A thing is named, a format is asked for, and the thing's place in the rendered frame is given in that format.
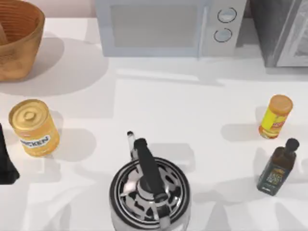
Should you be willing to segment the yellow jar with orange lid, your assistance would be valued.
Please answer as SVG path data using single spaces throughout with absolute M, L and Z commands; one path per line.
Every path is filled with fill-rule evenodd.
M 272 96 L 258 128 L 259 134 L 265 139 L 277 138 L 292 109 L 293 101 L 288 96 Z

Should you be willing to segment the microwave knob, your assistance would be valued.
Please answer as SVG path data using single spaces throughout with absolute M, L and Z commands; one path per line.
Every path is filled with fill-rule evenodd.
M 218 12 L 218 20 L 222 23 L 230 23 L 235 20 L 237 11 L 232 8 L 222 9 Z
M 225 43 L 232 38 L 232 31 L 228 28 L 216 30 L 213 38 L 216 42 Z

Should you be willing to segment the wooden bowl basket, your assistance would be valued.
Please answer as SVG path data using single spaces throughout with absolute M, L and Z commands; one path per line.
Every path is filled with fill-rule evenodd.
M 23 0 L 0 0 L 0 81 L 25 78 L 42 40 L 45 14 Z

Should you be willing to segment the pale microwave oven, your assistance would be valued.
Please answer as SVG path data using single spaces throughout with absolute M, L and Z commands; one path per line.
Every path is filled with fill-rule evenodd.
M 232 55 L 247 0 L 95 0 L 103 54 L 107 57 L 221 57 Z M 230 23 L 218 12 L 232 7 Z M 216 42 L 216 30 L 232 38 Z

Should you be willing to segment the yellow can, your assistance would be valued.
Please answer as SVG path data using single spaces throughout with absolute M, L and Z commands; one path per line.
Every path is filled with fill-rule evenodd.
M 59 132 L 48 106 L 41 100 L 28 99 L 16 104 L 9 112 L 9 123 L 30 156 L 51 154 L 59 145 Z

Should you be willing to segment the dark glass bottle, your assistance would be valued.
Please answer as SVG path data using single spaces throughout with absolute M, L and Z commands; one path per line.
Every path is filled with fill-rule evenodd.
M 258 179 L 259 191 L 271 196 L 277 194 L 293 170 L 299 145 L 297 139 L 289 138 L 285 146 L 279 146 L 274 150 Z

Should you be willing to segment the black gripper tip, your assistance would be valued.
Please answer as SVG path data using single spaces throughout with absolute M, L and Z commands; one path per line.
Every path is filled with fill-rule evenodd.
M 20 178 L 20 174 L 12 163 L 0 123 L 0 185 L 13 185 Z

